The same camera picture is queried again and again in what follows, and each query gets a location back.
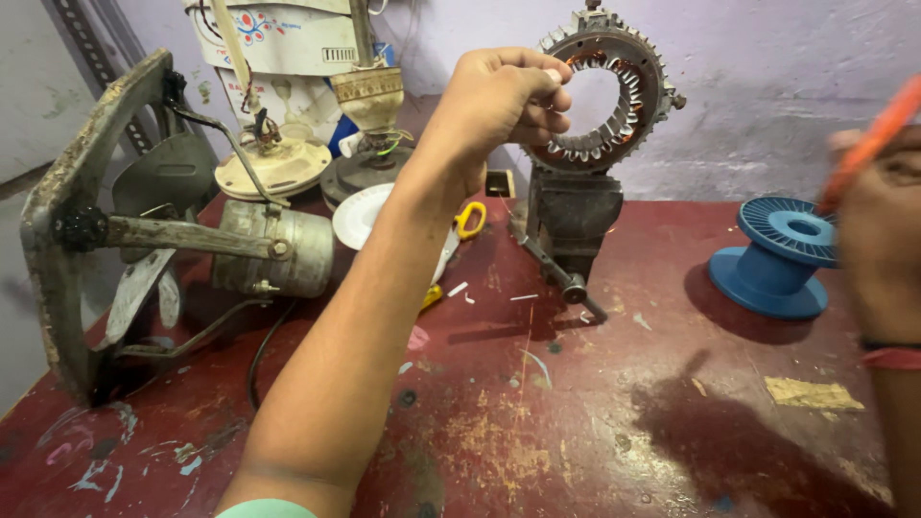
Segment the red wooden workbench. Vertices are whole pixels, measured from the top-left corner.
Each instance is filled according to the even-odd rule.
[[[224,199],[203,223],[216,226]],[[326,213],[314,194],[300,205]],[[737,204],[630,202],[591,274],[612,316],[596,327],[542,283],[500,200],[487,206],[490,225],[442,279],[446,291],[469,282],[475,303],[445,299],[419,318],[428,341],[406,353],[354,516],[892,515],[839,272],[819,273],[831,304],[818,320],[765,319],[704,269],[715,250],[748,242]],[[352,255],[337,253],[341,279]],[[209,263],[182,260],[187,311],[152,333],[180,344],[239,300],[208,286]],[[279,328],[263,394],[326,300],[300,302]],[[286,305],[245,310],[98,410],[75,408],[44,376],[0,423],[0,515],[208,515],[252,419],[246,370]],[[867,409],[780,406],[765,376],[840,383]]]

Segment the bolt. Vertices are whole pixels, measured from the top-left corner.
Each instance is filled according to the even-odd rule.
[[[285,255],[287,253],[287,244],[279,241],[272,245],[272,251],[275,252],[275,255]]]
[[[680,110],[684,108],[684,105],[688,103],[688,98],[684,97],[682,94],[678,94],[675,97],[671,98],[671,105],[675,107],[675,110]]]

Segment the blue plastic bobbin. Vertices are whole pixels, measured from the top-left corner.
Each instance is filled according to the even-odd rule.
[[[835,216],[816,216],[814,207],[776,196],[742,204],[736,221],[752,244],[714,253],[710,279],[753,312],[782,320],[818,316],[828,306],[828,292],[812,274],[837,262]]]

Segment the scissors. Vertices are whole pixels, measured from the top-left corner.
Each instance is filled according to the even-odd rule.
[[[467,230],[467,222],[474,212],[480,214],[480,220],[472,229]],[[448,260],[451,256],[457,252],[458,246],[461,245],[461,241],[467,241],[479,234],[480,231],[483,230],[483,225],[485,223],[486,206],[480,202],[470,202],[463,208],[458,216],[454,217],[454,222],[451,224],[451,231],[448,232],[448,238],[445,240],[445,246],[441,249],[441,257],[438,258],[438,267],[435,269],[435,275],[432,277],[432,287],[428,290],[428,293],[426,293],[426,298],[422,303],[422,309],[425,309],[441,298],[442,290],[436,283],[441,278],[441,275],[445,273],[445,265],[448,264]]]

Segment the orange object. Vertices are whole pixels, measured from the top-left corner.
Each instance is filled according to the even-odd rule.
[[[829,214],[838,208],[857,174],[915,117],[918,109],[921,109],[921,74],[908,78],[869,130],[841,158],[837,169],[825,182],[817,207],[819,213]]]

